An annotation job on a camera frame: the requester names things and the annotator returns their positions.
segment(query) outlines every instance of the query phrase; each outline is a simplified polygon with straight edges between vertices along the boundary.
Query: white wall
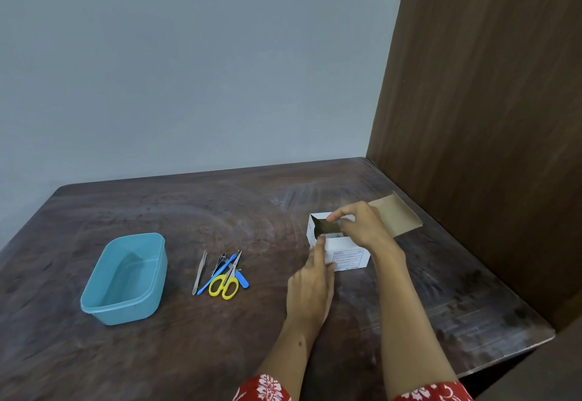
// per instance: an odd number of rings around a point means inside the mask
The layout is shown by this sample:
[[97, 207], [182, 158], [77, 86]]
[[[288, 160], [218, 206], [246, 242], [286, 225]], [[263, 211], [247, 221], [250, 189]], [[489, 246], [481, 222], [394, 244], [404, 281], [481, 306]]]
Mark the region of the white wall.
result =
[[63, 184], [363, 156], [400, 0], [0, 0], [0, 247]]

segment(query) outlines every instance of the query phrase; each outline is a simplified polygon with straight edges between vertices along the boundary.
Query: person's left hand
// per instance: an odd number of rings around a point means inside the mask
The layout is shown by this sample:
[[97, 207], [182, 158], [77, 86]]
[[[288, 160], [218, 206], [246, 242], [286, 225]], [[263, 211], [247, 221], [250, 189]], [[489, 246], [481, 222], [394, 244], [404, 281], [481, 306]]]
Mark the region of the person's left hand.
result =
[[321, 236], [305, 266], [287, 283], [287, 321], [306, 326], [315, 336], [328, 316], [333, 298], [334, 264], [325, 266], [324, 257], [325, 236]]

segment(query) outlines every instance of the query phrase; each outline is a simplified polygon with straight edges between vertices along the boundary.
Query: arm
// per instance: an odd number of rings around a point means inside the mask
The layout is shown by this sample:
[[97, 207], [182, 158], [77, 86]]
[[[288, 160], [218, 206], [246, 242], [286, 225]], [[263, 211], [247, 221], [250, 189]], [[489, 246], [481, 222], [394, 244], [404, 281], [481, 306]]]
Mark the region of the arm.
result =
[[370, 251], [380, 291], [382, 372], [389, 399], [433, 383], [455, 382], [457, 377], [436, 339], [414, 289], [404, 251], [384, 227], [378, 210], [366, 202], [339, 208], [330, 222]]
[[299, 401], [303, 375], [333, 297], [333, 264], [325, 266], [325, 238], [309, 252], [307, 263], [287, 283], [287, 319], [258, 374], [275, 378]]

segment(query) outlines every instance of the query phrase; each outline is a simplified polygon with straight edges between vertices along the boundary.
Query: hand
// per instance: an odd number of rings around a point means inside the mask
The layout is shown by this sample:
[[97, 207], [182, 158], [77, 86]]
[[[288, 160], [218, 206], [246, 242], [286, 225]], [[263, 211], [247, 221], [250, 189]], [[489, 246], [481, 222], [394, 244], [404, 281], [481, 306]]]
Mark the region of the hand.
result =
[[334, 264], [325, 266], [325, 237], [317, 239], [309, 258], [287, 282], [287, 322], [307, 330], [313, 343], [329, 313]]
[[[343, 216], [352, 214], [356, 221], [340, 219]], [[358, 246], [373, 251], [382, 245], [396, 245], [394, 239], [382, 223], [380, 212], [375, 206], [370, 206], [366, 202], [357, 202], [342, 206], [327, 216], [327, 221], [340, 221], [340, 228]]]

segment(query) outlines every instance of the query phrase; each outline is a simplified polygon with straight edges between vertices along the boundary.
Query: person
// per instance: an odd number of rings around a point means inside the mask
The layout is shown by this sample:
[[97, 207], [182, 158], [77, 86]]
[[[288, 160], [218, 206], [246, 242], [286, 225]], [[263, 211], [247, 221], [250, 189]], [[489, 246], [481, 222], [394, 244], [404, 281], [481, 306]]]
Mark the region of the person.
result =
[[[355, 221], [342, 219], [353, 215]], [[366, 248], [374, 261], [380, 294], [382, 375], [388, 399], [472, 398], [457, 379], [414, 289], [404, 251], [366, 202], [342, 206], [327, 220]], [[287, 284], [287, 318], [279, 338], [233, 401], [298, 401], [309, 353], [333, 297], [333, 264], [324, 265], [325, 237], [310, 250], [305, 266]]]

